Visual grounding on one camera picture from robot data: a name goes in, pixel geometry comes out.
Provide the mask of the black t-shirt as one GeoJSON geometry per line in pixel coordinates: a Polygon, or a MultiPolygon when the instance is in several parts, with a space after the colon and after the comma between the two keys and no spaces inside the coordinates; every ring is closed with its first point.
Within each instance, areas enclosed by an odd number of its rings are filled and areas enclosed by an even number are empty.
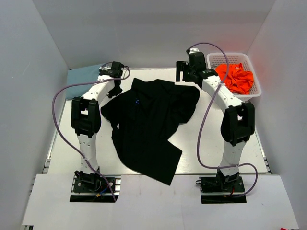
{"type": "Polygon", "coordinates": [[[131,170],[171,185],[182,150],[169,142],[193,116],[200,98],[195,86],[135,78],[131,89],[101,107],[112,127],[120,161],[131,170]]]}

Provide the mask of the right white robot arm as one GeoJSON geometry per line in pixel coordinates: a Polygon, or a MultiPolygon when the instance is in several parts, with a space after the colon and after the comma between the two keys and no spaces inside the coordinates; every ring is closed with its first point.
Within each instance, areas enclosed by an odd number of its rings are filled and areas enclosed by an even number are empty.
{"type": "Polygon", "coordinates": [[[228,191],[238,174],[242,149],[254,133],[255,109],[222,85],[218,73],[207,69],[204,54],[187,50],[188,62],[177,62],[177,80],[194,86],[176,85],[164,80],[134,79],[131,89],[101,108],[113,128],[112,140],[121,162],[128,168],[171,184],[182,151],[169,142],[180,124],[188,122],[204,90],[223,111],[221,134],[225,141],[222,173],[217,187],[228,191]]]}

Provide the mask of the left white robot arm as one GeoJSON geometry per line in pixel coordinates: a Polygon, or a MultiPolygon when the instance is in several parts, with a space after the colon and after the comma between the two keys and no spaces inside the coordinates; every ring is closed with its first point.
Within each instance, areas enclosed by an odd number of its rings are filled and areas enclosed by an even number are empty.
{"type": "Polygon", "coordinates": [[[112,62],[110,67],[101,66],[97,83],[82,96],[71,102],[71,127],[80,145],[81,166],[84,174],[94,174],[99,170],[96,157],[96,135],[101,127],[100,103],[105,97],[112,98],[122,92],[120,87],[124,65],[112,62]]]}

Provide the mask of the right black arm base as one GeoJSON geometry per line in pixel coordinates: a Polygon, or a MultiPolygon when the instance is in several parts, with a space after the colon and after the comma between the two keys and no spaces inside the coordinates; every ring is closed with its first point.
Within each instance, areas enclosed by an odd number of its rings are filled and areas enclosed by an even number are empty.
{"type": "Polygon", "coordinates": [[[200,187],[202,204],[239,204],[246,203],[243,179],[240,173],[224,176],[220,170],[216,176],[200,177],[195,182],[200,187]]]}

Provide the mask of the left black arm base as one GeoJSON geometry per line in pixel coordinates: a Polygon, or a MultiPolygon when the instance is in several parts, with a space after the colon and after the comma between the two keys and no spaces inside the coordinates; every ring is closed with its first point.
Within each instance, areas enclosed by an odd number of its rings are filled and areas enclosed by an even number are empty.
{"type": "Polygon", "coordinates": [[[70,202],[114,203],[120,193],[120,176],[108,176],[106,180],[98,174],[74,172],[70,202]]]}

